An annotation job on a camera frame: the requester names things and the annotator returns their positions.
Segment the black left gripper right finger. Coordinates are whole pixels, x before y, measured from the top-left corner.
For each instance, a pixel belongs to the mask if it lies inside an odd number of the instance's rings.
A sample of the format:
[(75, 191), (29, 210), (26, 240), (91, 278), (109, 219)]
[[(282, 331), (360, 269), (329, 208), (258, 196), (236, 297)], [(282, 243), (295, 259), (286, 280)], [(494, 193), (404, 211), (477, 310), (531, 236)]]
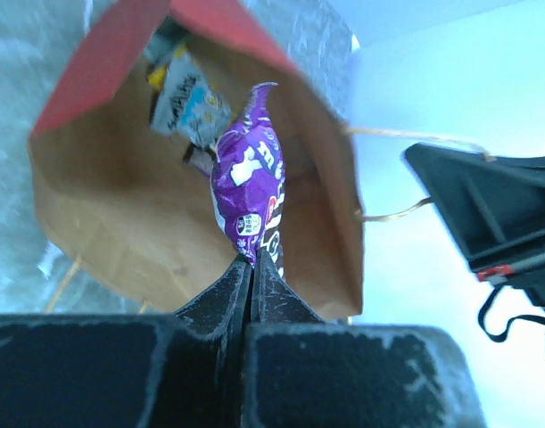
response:
[(244, 348), (246, 427), (483, 427), (461, 348), (421, 325), (324, 322), (266, 252)]

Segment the red paper bag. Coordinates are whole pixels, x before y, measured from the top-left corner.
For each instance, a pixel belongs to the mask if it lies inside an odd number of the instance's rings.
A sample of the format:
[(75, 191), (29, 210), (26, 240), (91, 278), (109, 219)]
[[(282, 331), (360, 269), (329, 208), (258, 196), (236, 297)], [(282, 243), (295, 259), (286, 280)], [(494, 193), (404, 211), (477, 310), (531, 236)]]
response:
[(82, 40), (29, 138), (35, 211), (47, 238), (100, 284), (152, 308), (183, 306), (233, 258), (208, 180), (182, 137), (147, 126), (145, 46), (165, 19), (238, 108), (273, 79), (287, 156), (281, 226), (289, 285), (321, 316), (363, 309), (364, 230), (351, 131), (351, 30), (325, 1), (117, 1)]

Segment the purple candy packet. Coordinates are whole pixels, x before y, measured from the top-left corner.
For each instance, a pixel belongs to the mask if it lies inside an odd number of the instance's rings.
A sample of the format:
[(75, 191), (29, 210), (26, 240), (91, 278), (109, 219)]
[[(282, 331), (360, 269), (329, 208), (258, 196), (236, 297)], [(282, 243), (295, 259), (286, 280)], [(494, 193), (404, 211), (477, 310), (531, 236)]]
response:
[(217, 141), (211, 197), (218, 225), (235, 249), (252, 265), (258, 252), (267, 251), (284, 277), (285, 162), (268, 112), (268, 96), (276, 86), (253, 86), (244, 109)]

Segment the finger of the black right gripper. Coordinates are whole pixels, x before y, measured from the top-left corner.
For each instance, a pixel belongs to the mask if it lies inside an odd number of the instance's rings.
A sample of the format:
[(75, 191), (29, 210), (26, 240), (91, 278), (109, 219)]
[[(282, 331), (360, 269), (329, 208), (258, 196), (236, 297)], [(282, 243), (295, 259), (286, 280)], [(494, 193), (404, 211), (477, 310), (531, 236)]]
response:
[(415, 144), (404, 158), (479, 280), (545, 285), (545, 157)]

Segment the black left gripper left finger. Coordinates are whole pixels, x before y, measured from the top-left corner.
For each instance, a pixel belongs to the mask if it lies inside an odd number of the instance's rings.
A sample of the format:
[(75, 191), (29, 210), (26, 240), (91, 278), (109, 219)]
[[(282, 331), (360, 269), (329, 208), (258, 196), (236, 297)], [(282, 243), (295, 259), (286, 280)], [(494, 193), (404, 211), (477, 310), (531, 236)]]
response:
[(0, 315), (0, 427), (232, 427), (252, 270), (174, 314)]

